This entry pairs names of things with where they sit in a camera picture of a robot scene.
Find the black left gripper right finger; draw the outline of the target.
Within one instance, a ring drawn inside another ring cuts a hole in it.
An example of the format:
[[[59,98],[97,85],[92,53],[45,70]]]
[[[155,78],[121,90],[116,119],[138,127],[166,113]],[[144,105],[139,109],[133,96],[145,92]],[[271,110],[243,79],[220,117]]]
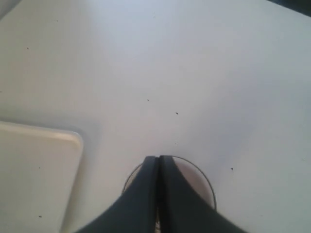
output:
[[[191,187],[170,156],[160,156],[163,233],[234,233],[236,227],[214,211]]]

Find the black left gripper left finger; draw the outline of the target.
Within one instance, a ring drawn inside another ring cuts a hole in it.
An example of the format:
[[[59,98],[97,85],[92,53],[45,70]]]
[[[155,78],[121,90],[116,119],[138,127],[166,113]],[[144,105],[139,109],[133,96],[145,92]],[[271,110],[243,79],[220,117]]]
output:
[[[157,157],[144,159],[125,192],[80,233],[154,233],[156,227]]]

